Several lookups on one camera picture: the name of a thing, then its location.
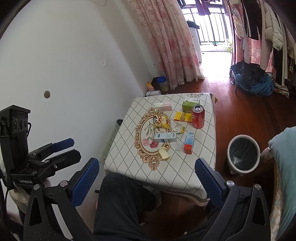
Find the white patterned tablecloth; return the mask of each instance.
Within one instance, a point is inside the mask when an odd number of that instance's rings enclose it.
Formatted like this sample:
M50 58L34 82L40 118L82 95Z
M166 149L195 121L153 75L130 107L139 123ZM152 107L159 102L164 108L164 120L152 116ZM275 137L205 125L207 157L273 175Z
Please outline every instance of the white patterned tablecloth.
M182 111L186 97L200 99L205 109L205 125L195 129L191 123L176 122L176 112ZM199 157L204 158L214 169L216 162L216 131L214 100L210 93L170 94L135 98L120 126L105 162L105 170L118 172L136 179L139 183L157 187L166 192L177 193L204 205L207 194L194 172L194 164ZM173 111L165 112L170 118L170 129L154 129L154 105L171 102ZM151 136L156 132L171 132L176 123L185 126L185 133L178 139L185 142L188 132L195 133L193 153L175 150L175 142L155 143ZM170 154L167 161L161 160L158 149L164 146Z

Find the green box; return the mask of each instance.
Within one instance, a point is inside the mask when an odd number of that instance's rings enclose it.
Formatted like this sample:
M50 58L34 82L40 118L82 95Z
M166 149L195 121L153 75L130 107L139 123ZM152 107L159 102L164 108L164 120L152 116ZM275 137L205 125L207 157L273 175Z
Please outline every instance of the green box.
M182 110L185 113L191 113L192 107L199 103L200 103L199 99L186 98L182 103Z

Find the piece of bread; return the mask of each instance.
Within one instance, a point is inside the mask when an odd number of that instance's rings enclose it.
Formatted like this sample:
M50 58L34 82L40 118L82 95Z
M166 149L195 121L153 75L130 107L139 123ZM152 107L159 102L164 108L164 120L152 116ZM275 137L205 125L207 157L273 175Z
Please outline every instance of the piece of bread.
M158 152L162 160L168 160L170 158L170 155L163 146L159 148Z

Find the blue cloth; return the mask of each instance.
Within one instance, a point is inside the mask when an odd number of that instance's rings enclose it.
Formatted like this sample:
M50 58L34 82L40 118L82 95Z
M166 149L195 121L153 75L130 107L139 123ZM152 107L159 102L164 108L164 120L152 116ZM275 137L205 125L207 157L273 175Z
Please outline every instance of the blue cloth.
M247 83L242 81L240 74L236 74L236 84L238 84L244 91L260 97L270 96L274 91L274 83L267 74L264 74L264 76L258 81L251 80Z
M268 145L281 177L283 214L279 235L282 235L296 213L296 126L286 128L272 138Z

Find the person's leg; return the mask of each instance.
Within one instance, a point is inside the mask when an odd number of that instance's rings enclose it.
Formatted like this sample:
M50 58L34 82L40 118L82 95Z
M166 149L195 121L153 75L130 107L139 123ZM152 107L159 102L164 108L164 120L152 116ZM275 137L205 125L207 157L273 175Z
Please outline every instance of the person's leg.
M117 236L128 240L149 240L140 228L139 215L156 207L154 195L133 179L118 173L103 179L96 217L94 235Z

